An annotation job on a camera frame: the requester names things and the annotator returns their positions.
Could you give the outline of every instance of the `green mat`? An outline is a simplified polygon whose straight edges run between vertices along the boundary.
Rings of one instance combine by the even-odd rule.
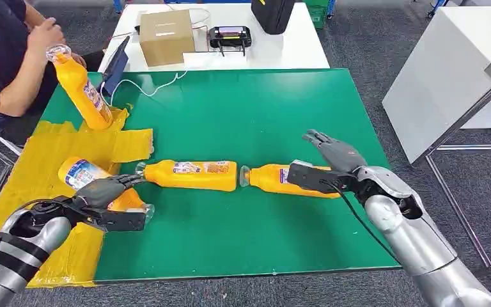
[[[151,92],[174,74],[123,78]],[[90,78],[100,82],[98,74]],[[58,88],[42,119],[72,120],[78,127],[81,118],[68,101]],[[317,129],[352,144],[370,164],[389,167],[345,69],[188,72],[153,98],[125,83],[114,103],[133,105],[125,129],[153,128],[155,153],[148,163],[229,160],[253,168],[300,159],[326,165],[301,140],[306,130]],[[123,164],[121,172],[131,173],[135,165]],[[136,189],[155,205],[155,216],[143,232],[105,236],[95,281],[397,266],[341,199],[270,194],[255,187],[232,193],[154,184]]]

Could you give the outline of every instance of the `person's hand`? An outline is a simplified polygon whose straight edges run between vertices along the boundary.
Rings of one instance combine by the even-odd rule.
[[[46,59],[46,49],[60,43],[65,43],[61,27],[55,18],[48,18],[40,26],[36,26],[27,37],[27,52],[33,56]]]
[[[86,60],[82,58],[80,55],[76,53],[72,53],[71,56],[74,59],[74,61],[76,61],[76,63],[82,65],[84,68],[88,67],[88,65],[86,64]]]

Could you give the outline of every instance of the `yellow plastic bottle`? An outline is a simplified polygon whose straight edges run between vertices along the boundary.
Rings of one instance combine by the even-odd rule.
[[[330,169],[328,167],[315,166],[320,169]],[[293,194],[323,198],[337,198],[338,193],[324,194],[318,191],[305,190],[295,184],[287,182],[289,165],[267,164],[260,168],[249,169],[247,166],[240,168],[240,185],[247,187],[252,185],[261,190],[271,193]]]
[[[112,124],[112,113],[88,79],[88,71],[71,57],[66,45],[55,45],[46,57],[56,67],[57,77],[89,128],[103,130]]]
[[[74,190],[78,191],[95,179],[107,178],[111,175],[104,169],[78,157],[70,157],[63,162],[58,171],[59,178]],[[112,211],[138,211],[144,210],[151,217],[153,213],[152,205],[143,202],[134,189],[128,189],[123,194],[108,205],[108,210]]]
[[[231,192],[236,189],[237,165],[232,161],[175,162],[162,160],[147,165],[140,162],[136,173],[162,187],[188,187]]]

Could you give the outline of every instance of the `silver robotic arm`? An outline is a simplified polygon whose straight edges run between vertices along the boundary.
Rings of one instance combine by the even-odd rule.
[[[0,306],[25,289],[50,254],[77,223],[108,232],[144,228],[146,213],[113,212],[106,208],[126,189],[143,182],[139,175],[94,180],[72,198],[35,200],[16,210],[0,229]],[[33,208],[25,209],[34,203]]]
[[[323,193],[353,192],[430,306],[491,306],[490,292],[458,258],[415,190],[388,169],[367,166],[344,142],[315,130],[304,139],[319,150],[332,171],[294,162],[290,183]]]

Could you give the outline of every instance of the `gray carpet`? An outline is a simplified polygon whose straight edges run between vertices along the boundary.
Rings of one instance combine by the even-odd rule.
[[[39,9],[57,17],[78,53],[101,48],[118,20],[110,1],[96,6]],[[350,69],[393,170],[421,195],[430,215],[469,267],[481,262],[423,161],[403,154],[381,101],[421,33],[428,2],[338,0],[318,32],[331,67]],[[491,143],[491,131],[459,132],[455,143]],[[435,161],[491,256],[491,155],[436,153]],[[484,279],[491,290],[491,280]],[[97,288],[27,290],[13,306],[425,306],[403,271],[121,283]]]

